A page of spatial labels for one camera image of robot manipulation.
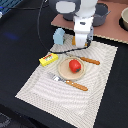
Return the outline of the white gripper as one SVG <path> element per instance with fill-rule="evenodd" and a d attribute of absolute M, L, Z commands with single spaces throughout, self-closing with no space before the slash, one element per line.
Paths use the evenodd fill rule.
<path fill-rule="evenodd" d="M 78 48 L 85 46 L 88 34 L 91 31 L 93 18 L 74 17 L 75 42 Z"/>

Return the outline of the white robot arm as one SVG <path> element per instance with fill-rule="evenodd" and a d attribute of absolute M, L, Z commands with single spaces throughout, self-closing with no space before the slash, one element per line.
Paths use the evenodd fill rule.
<path fill-rule="evenodd" d="M 83 47 L 91 31 L 98 0 L 49 0 L 50 7 L 59 14 L 73 14 L 75 42 Z"/>

